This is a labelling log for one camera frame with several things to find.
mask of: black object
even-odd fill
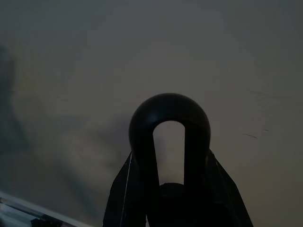
[[[159,186],[153,130],[162,122],[185,127],[184,185]],[[113,182],[104,227],[252,227],[237,186],[209,149],[202,108],[177,94],[152,97],[129,127],[132,152]]]

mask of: gray wall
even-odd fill
[[[207,113],[211,149],[254,225],[302,226],[302,6],[2,1],[0,45],[16,61],[11,104],[29,147],[0,152],[1,191],[100,226],[130,117],[176,92]],[[182,182],[183,131],[155,132],[162,182]]]

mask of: black loop handle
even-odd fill
[[[154,96],[142,103],[132,117],[129,140],[139,167],[142,196],[149,204],[156,203],[160,197],[152,133],[165,121],[177,121],[185,127],[184,195],[190,203],[195,203],[204,187],[210,125],[196,102],[178,94]]]

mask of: white wall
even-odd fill
[[[1,2],[0,44],[17,59],[13,103],[31,148],[0,153],[0,189],[100,225],[130,151],[130,117],[176,92],[207,113],[211,149],[254,225],[302,226],[301,9],[294,0]],[[180,128],[155,135],[163,181],[182,179]]]

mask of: oval hole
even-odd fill
[[[153,132],[160,185],[183,184],[185,128],[179,122],[158,125]]]

